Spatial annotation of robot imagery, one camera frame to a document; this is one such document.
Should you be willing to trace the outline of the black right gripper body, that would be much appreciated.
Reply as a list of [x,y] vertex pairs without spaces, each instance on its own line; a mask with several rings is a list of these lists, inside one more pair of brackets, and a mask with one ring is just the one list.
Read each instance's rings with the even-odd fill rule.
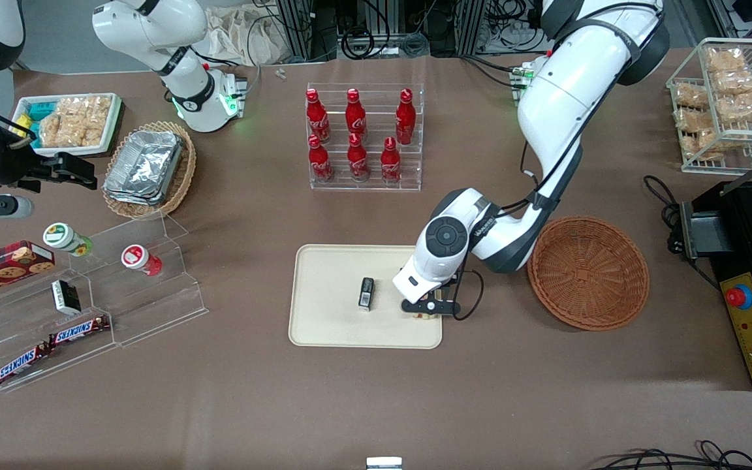
[[56,182],[52,162],[33,151],[30,145],[17,149],[0,140],[0,187],[21,187],[39,193],[43,181]]

